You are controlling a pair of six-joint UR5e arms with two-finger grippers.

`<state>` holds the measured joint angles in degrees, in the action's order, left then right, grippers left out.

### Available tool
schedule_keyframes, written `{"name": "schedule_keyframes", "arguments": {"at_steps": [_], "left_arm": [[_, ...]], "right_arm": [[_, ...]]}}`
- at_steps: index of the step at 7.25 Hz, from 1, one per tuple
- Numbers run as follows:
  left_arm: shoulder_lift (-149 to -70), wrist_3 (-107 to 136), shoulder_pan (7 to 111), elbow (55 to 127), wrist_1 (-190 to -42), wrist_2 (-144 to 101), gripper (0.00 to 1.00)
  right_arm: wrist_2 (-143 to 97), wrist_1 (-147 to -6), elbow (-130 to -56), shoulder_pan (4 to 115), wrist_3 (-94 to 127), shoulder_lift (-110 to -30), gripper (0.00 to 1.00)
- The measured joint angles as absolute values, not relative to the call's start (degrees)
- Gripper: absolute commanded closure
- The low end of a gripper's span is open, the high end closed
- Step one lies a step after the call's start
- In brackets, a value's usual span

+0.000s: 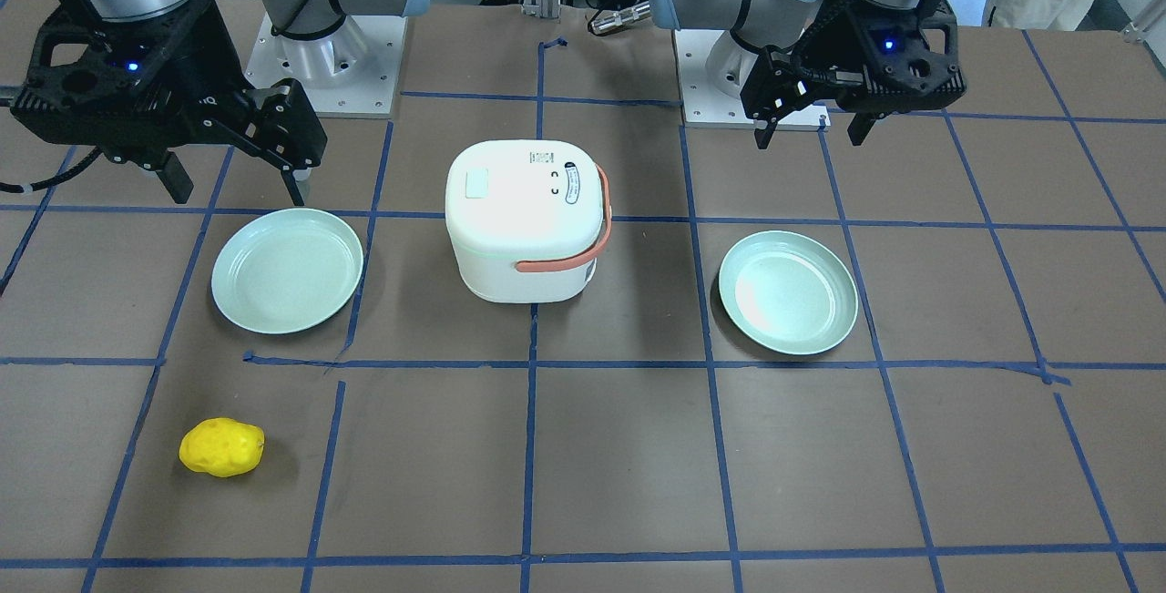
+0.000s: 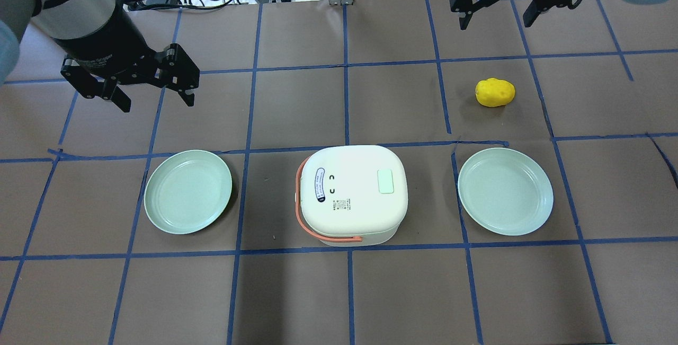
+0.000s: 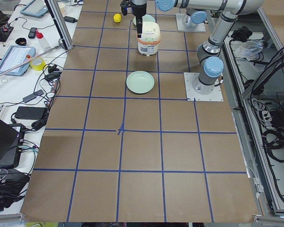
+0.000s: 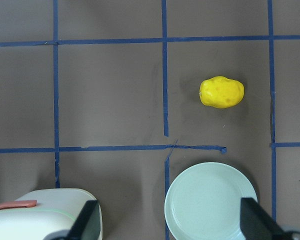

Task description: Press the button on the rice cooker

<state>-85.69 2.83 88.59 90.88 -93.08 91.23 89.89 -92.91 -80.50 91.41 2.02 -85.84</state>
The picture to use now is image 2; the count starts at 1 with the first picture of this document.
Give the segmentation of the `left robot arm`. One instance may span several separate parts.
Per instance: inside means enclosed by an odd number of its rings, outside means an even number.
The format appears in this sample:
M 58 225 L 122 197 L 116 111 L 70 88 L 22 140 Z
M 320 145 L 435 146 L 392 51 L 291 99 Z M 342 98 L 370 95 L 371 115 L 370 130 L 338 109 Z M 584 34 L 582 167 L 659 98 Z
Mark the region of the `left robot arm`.
M 153 50 L 126 13 L 143 0 L 2 0 L 2 82 L 15 69 L 29 24 L 55 42 L 65 57 L 61 75 L 85 99 L 131 108 L 121 86 L 149 84 L 177 92 L 189 107 L 200 70 L 177 43 Z

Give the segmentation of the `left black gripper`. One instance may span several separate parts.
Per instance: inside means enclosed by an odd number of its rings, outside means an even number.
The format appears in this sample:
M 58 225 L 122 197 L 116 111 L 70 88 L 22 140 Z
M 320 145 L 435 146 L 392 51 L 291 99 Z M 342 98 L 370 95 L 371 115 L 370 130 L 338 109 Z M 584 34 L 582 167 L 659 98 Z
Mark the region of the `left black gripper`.
M 194 106 L 200 81 L 195 62 L 178 43 L 169 44 L 162 52 L 151 49 L 121 5 L 116 5 L 109 20 L 96 31 L 54 41 L 70 57 L 61 63 L 61 75 L 86 99 L 99 97 L 128 113 L 131 100 L 117 80 L 96 78 L 115 76 L 122 85 L 165 87 L 176 92 L 189 108 Z

